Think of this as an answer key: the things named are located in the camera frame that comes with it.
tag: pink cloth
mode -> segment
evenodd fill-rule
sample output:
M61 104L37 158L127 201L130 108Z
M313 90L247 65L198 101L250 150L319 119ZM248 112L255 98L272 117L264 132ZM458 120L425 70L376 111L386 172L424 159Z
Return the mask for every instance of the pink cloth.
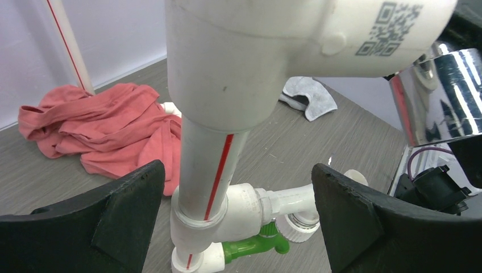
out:
M95 96L61 86L38 107L20 107L19 131L46 157L81 154L88 173L115 179L160 159L170 196L179 184L181 118L166 114L158 97L147 85L118 84Z

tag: green valve handle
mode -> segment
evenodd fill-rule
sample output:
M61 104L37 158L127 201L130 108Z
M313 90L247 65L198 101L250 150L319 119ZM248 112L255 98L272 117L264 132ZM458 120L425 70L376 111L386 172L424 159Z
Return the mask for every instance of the green valve handle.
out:
M263 253L273 248L279 254L289 251L289 242L278 232L275 222L262 226L256 236L237 242L224 242L222 245L226 264L239 257Z

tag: white cloth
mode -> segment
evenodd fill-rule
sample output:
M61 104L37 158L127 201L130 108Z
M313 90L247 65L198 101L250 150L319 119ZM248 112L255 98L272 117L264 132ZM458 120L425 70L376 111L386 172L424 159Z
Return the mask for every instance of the white cloth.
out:
M335 100L328 90L318 81L310 77L292 77L283 88L279 98L292 108L304 111L308 121L313 121L322 115L338 109Z

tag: white wall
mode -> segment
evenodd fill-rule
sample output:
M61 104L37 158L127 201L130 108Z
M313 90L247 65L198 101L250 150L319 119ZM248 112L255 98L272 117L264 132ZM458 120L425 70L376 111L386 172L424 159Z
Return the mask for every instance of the white wall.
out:
M318 78L349 100L402 130L388 81L384 78Z
M165 58L163 0L64 0L94 86ZM0 5L0 129L20 105L75 84L67 56L41 0Z

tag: gray floor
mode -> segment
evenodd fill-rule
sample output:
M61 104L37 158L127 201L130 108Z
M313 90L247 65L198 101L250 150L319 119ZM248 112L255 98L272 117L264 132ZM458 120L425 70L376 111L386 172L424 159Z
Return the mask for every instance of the gray floor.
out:
M169 101L165 61L119 82L154 87L160 101ZM405 142L401 132L329 89L339 109L314 122L278 103L262 126L254 129L232 180L269 190L310 183L311 168L327 163L337 171L357 169L371 187L387 192ZM109 181L88 175L77 156L50 160L17 127L0 132L0 214L27 214ZM169 272L173 245L169 236L170 202L163 200L144 272ZM274 251L240 258L225 272L329 272L323 235L292 245L290 253Z

